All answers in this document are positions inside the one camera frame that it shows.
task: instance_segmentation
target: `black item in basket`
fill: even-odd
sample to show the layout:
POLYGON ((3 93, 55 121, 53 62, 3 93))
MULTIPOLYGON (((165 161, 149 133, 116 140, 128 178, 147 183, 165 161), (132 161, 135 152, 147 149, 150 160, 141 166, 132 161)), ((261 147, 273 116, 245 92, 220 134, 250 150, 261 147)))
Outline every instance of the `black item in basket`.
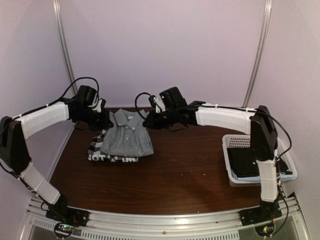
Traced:
POLYGON ((227 148, 230 167, 238 178, 259 176, 256 159, 249 147, 227 148))

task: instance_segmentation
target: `shirt collar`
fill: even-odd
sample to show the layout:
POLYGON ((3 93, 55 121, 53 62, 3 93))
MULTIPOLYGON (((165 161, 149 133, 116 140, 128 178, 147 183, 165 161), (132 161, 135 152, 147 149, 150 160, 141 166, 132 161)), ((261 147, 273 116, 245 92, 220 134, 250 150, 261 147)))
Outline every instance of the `shirt collar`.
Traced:
MULTIPOLYGON (((145 118, 148 116, 148 112, 146 113, 144 110, 141 110, 140 113, 145 118)), ((126 111, 123 109, 119 109, 115 114, 115 121, 118 126, 129 126, 131 129, 134 128, 143 120, 141 116, 137 112, 126 111)))

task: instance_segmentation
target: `pile of clothes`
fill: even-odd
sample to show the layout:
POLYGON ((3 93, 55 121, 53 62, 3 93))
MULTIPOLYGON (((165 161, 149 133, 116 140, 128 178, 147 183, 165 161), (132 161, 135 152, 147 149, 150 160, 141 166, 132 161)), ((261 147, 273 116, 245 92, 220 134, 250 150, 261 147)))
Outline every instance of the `pile of clothes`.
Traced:
MULTIPOLYGON (((246 182, 260 182, 258 165, 251 148, 231 147, 227 149, 227 152, 234 179, 246 182)), ((282 158, 279 161, 279 165, 280 179, 293 179, 295 177, 282 158)))
MULTIPOLYGON (((149 114, 144 110, 140 113, 144 118, 149 114)), ((137 112, 119 109, 110 112, 110 120, 114 127, 92 139, 87 150, 89 161, 136 163, 140 157, 154 153, 144 119, 137 112)))

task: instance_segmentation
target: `black cable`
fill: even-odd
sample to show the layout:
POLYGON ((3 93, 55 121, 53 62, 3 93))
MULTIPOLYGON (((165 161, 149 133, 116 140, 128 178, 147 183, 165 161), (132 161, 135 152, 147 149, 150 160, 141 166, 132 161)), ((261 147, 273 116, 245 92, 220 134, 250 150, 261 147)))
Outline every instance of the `black cable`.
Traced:
POLYGON ((238 110, 241 112, 248 112, 248 113, 256 113, 256 110, 247 110, 245 108, 240 108, 240 107, 234 107, 234 106, 206 106, 206 105, 196 105, 196 107, 204 107, 204 108, 210 108, 210 109, 231 109, 231 110, 238 110))
POLYGON ((140 116, 143 120, 147 120, 147 119, 141 114, 141 112, 140 112, 140 110, 139 110, 139 108, 138 108, 138 99, 139 99, 139 97, 141 97, 142 95, 148 95, 149 97, 152 97, 152 95, 151 95, 150 93, 148 93, 148 92, 141 92, 141 93, 139 93, 139 94, 135 97, 135 99, 134 99, 134 106, 135 106, 135 110, 136 110, 136 112, 139 114, 139 116, 140 116))
POLYGON ((5 169, 5 167, 2 165, 1 162, 0 162, 0 167, 1 167, 7 174, 10 174, 10 175, 14 176, 15 178, 17 178, 16 175, 14 174, 14 172, 13 172, 13 171, 8 171, 7 169, 5 169))
POLYGON ((55 234, 58 238, 67 239, 68 237, 70 237, 70 236, 74 233, 74 231, 70 232, 68 235, 63 235, 63 234, 61 234, 61 233, 58 233, 58 232, 57 232, 57 230, 59 230, 58 226, 61 225, 61 224, 65 224, 65 223, 64 223, 64 222, 58 222, 58 223, 54 226, 53 232, 54 232, 54 234, 55 234))
POLYGON ((44 204, 45 204, 45 202, 43 202, 43 203, 41 204, 40 208, 41 208, 41 210, 42 210, 42 211, 45 211, 45 212, 47 212, 48 210, 46 210, 46 209, 43 209, 43 206, 44 206, 44 204))
POLYGON ((47 207, 54 212, 60 219, 61 221, 63 221, 63 223, 66 223, 67 220, 60 214, 58 213, 52 206, 50 203, 48 203, 43 197, 41 197, 39 194, 37 194, 37 196, 43 201, 43 203, 45 203, 45 205, 47 205, 47 207))
POLYGON ((260 112, 260 111, 257 111, 256 113, 257 113, 258 115, 265 115, 265 116, 271 118, 273 121, 275 121, 276 124, 279 125, 279 127, 284 131, 285 135, 286 135, 287 138, 289 139, 289 147, 288 147, 286 150, 284 150, 284 151, 277 157, 278 159, 280 159, 285 153, 287 153, 287 152, 292 148, 292 139, 291 139, 289 133, 287 132, 287 130, 285 129, 285 127, 282 126, 282 124, 281 124, 277 119, 275 119, 273 116, 271 116, 270 114, 267 114, 267 113, 264 113, 264 112, 260 112))
POLYGON ((284 196, 282 195, 281 189, 280 189, 279 186, 278 186, 278 192, 279 192, 280 197, 282 198, 282 200, 283 200, 283 202, 284 202, 284 204, 285 204, 285 206, 286 206, 286 216, 285 216, 285 219, 284 219, 282 225, 278 228, 278 230, 275 231, 274 233, 272 233, 272 237, 273 237, 274 235, 276 235, 276 234, 282 229, 282 227, 286 224, 287 219, 288 219, 288 216, 289 216, 289 206, 288 206, 288 203, 287 203, 287 201, 285 200, 284 196))
POLYGON ((65 95, 67 94, 67 92, 69 91, 69 89, 70 89, 76 82, 78 82, 79 80, 82 80, 82 79, 91 79, 91 80, 93 80, 93 81, 96 83, 96 99, 97 99, 97 102, 96 102, 96 104, 95 104, 94 106, 90 107, 91 109, 94 109, 94 108, 97 107, 98 104, 99 104, 99 91, 100 91, 99 83, 98 83, 98 81, 97 81, 95 78, 93 78, 93 77, 90 77, 90 76, 82 76, 82 77, 78 77, 77 79, 75 79, 75 80, 66 88, 66 90, 65 90, 64 93, 61 95, 61 97, 59 97, 58 99, 56 99, 56 100, 54 100, 54 101, 52 101, 52 102, 50 102, 50 103, 48 103, 48 104, 46 104, 46 105, 44 105, 44 106, 40 106, 40 107, 37 107, 37 108, 35 108, 35 109, 26 111, 26 112, 24 112, 23 114, 21 114, 21 117, 23 117, 23 116, 25 116, 25 115, 28 115, 28 114, 32 114, 32 113, 34 113, 34 112, 36 112, 36 111, 39 111, 39 110, 41 110, 41 109, 45 109, 45 108, 47 108, 47 107, 49 107, 49 106, 52 106, 53 104, 56 104, 57 102, 60 101, 60 99, 62 99, 62 98, 65 97, 65 95))

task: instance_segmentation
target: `folded shirt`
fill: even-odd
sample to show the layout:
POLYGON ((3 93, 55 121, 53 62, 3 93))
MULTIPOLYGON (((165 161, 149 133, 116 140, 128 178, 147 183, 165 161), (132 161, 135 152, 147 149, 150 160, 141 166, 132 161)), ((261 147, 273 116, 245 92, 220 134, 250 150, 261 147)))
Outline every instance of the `folded shirt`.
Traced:
POLYGON ((138 157, 114 156, 101 151, 101 146, 107 132, 107 130, 102 130, 97 136, 93 137, 91 144, 86 152, 88 154, 88 160, 118 163, 137 163, 138 157))
MULTIPOLYGON (((144 118, 148 112, 140 112, 144 118)), ((114 127, 105 134, 101 152, 111 156, 143 157, 154 153, 144 119, 137 113, 119 109, 109 115, 114 127)))

